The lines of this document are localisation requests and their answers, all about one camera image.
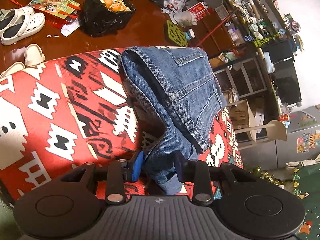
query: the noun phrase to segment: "tinsel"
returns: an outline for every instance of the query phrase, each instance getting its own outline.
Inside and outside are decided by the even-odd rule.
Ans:
[[[261,172],[261,167],[257,166],[255,168],[252,169],[251,173],[253,173],[255,176],[262,178],[264,180],[266,180],[269,183],[275,184],[277,186],[284,186],[284,181],[275,178],[273,175],[269,175],[268,172],[266,171],[265,173]]]

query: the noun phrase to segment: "white crocs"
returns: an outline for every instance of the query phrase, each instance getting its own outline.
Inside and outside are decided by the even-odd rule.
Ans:
[[[24,52],[24,61],[26,66],[35,66],[39,65],[40,63],[44,62],[45,57],[42,53],[41,48],[38,44],[30,44],[26,51]]]
[[[3,71],[1,74],[0,74],[0,79],[6,77],[6,76],[9,76],[13,73],[16,73],[22,69],[25,69],[25,65],[22,63],[22,62],[16,62],[16,63],[13,63],[9,68],[7,68],[5,71]]]
[[[4,31],[13,26],[21,14],[32,15],[35,11],[30,6],[21,7],[20,9],[11,9],[7,11],[7,13],[2,17],[0,21],[0,35],[4,33]]]
[[[43,28],[44,23],[45,17],[43,13],[20,14],[16,23],[3,32],[1,43],[8,46],[36,34]]]

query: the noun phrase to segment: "brown floor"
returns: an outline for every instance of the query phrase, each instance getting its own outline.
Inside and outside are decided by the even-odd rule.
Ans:
[[[21,4],[27,4],[31,0],[16,0]],[[11,66],[14,62],[24,62],[25,47],[29,44],[38,44],[46,61],[65,57],[72,54],[89,52],[100,49],[111,49],[131,46],[168,46],[164,38],[164,23],[167,15],[161,13],[160,8],[149,0],[132,1],[136,8],[134,16],[128,25],[118,31],[100,38],[91,38],[80,29],[65,37],[60,30],[46,23],[44,28],[37,34],[18,41],[10,46],[0,45],[0,73]],[[18,8],[9,0],[0,0],[1,9]],[[47,38],[47,35],[59,35],[59,38]]]

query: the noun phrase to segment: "green trivet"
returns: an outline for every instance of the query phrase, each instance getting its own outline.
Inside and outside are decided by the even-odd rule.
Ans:
[[[187,47],[188,41],[186,38],[185,33],[178,28],[175,24],[167,21],[167,27],[168,27],[168,38],[173,41],[178,46]]]

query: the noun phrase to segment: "jeans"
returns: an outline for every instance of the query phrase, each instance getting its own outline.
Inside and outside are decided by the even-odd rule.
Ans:
[[[227,103],[204,51],[132,47],[121,54],[124,74],[140,106],[165,125],[145,152],[143,170],[166,192],[180,192],[171,152],[198,159],[209,148],[214,116]]]

